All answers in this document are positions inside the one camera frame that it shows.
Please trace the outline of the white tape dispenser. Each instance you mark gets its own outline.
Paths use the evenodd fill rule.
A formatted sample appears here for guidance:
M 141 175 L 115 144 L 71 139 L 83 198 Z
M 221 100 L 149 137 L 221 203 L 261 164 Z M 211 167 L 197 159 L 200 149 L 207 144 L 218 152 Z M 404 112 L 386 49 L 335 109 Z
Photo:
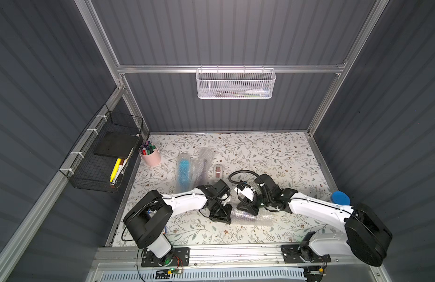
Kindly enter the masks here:
M 221 165 L 216 165 L 213 168 L 213 179 L 219 181 L 223 178 L 223 167 Z

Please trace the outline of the purple liquid glass bottle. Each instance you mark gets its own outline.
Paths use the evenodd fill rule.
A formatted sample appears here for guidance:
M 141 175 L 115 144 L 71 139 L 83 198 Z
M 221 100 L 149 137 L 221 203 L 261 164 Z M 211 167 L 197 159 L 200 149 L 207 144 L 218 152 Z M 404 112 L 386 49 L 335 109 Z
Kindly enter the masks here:
M 269 219 L 264 217 L 242 217 L 242 216 L 232 216 L 232 222 L 235 224 L 242 225 L 260 225 L 260 226 L 270 226 L 271 222 Z

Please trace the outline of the dark purple labelled bottle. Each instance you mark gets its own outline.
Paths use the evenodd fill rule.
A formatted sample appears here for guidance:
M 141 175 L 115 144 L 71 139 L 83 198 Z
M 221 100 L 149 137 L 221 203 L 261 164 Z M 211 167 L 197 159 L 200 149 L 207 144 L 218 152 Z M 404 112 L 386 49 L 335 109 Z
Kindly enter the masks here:
M 199 177 L 197 178 L 199 181 L 199 184 L 203 184 L 203 182 L 205 181 L 205 178 L 207 176 L 207 165 L 208 165 L 208 160 L 203 159 L 203 162 L 202 162 L 201 167 L 200 167 Z

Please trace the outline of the blue liquid glass bottle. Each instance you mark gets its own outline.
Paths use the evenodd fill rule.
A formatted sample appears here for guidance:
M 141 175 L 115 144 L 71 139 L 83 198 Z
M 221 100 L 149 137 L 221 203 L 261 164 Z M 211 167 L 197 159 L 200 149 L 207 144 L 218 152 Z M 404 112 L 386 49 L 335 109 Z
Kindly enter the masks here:
M 190 183 L 190 162 L 182 159 L 179 163 L 179 184 L 183 190 L 189 187 Z

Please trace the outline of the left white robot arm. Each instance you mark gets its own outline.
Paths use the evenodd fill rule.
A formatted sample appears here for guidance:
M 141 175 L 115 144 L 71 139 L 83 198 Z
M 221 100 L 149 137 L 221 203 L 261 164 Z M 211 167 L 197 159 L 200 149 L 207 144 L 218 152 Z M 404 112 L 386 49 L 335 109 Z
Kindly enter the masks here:
M 198 186 L 188 192 L 162 195 L 149 191 L 123 218 L 124 230 L 128 231 L 139 249 L 151 252 L 161 266 L 171 262 L 174 247 L 163 231 L 171 217 L 193 210 L 206 209 L 206 217 L 213 222 L 231 223 L 232 206 L 230 188 L 223 181 Z

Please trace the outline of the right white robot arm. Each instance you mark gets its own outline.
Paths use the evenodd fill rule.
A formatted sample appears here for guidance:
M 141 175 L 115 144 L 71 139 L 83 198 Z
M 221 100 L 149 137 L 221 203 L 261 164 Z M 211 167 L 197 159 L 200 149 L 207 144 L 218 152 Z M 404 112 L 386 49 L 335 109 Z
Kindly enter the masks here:
M 392 233 L 369 206 L 326 202 L 295 189 L 282 189 L 267 174 L 255 173 L 254 177 L 252 184 L 229 177 L 240 201 L 239 210 L 254 216 L 260 208 L 272 213 L 304 215 L 336 229 L 325 234 L 309 231 L 294 249 L 302 261 L 312 263 L 330 255 L 353 255 L 370 266 L 383 264 Z

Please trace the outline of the blue-lid pencil jar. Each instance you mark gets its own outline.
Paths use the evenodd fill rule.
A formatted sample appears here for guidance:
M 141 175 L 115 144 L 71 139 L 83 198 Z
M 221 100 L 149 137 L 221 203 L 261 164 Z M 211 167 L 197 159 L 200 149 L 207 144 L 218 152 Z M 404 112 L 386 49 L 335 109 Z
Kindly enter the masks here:
M 350 206 L 351 200 L 350 198 L 341 191 L 333 192 L 331 195 L 331 202 L 334 204 L 342 205 L 342 206 Z

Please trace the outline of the pink marker cup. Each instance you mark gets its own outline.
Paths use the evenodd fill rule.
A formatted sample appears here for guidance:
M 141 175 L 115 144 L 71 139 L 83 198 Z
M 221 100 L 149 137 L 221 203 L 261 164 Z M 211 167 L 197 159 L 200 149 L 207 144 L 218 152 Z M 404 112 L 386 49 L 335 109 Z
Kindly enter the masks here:
M 139 154 L 142 160 L 150 167 L 158 166 L 161 163 L 160 151 L 150 141 L 146 141 L 139 147 Z

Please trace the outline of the yellow highlighter in basket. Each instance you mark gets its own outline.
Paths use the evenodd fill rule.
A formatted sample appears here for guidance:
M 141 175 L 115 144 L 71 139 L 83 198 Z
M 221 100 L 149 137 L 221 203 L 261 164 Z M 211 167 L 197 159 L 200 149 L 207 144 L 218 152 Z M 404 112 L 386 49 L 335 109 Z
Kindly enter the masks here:
M 113 171 L 112 171 L 112 173 L 110 175 L 110 181 L 109 181 L 110 183 L 114 182 L 114 180 L 115 180 L 115 178 L 117 176 L 117 173 L 119 171 L 119 168 L 121 166 L 121 163 L 122 163 L 122 159 L 117 159 L 117 161 L 116 161 L 116 163 L 114 165 Z

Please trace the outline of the black notebook in basket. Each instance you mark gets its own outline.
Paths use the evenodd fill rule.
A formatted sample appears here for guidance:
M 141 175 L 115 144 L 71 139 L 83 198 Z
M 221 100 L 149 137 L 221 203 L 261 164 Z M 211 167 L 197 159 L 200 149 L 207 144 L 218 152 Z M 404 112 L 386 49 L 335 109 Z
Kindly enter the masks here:
M 107 132 L 98 142 L 94 154 L 117 159 L 127 159 L 139 140 L 139 135 Z

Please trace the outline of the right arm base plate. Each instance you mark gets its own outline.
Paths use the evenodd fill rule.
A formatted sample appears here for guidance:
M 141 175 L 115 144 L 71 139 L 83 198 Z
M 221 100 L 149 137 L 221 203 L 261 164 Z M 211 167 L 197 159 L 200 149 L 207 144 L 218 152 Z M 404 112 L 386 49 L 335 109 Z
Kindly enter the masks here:
M 283 244 L 280 246 L 283 260 L 287 264 L 293 263 L 330 263 L 329 255 L 319 256 L 309 246 L 301 247 L 300 244 Z

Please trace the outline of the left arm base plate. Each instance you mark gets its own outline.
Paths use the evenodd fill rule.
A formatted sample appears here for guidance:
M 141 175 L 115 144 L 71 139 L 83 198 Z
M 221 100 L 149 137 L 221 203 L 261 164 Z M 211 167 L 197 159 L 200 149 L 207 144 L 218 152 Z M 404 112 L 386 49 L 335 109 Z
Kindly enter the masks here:
M 141 267 L 177 267 L 188 266 L 190 248 L 177 247 L 170 251 L 165 257 L 157 258 L 152 251 L 143 249 L 141 254 Z

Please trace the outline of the aluminium front rail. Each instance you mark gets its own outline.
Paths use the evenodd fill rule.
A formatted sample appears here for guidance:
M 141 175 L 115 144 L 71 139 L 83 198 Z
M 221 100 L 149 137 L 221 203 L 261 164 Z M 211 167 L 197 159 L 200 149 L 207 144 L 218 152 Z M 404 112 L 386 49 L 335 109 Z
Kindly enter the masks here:
M 283 266 L 283 243 L 190 245 L 187 269 Z M 142 251 L 137 247 L 100 247 L 92 271 L 135 270 Z

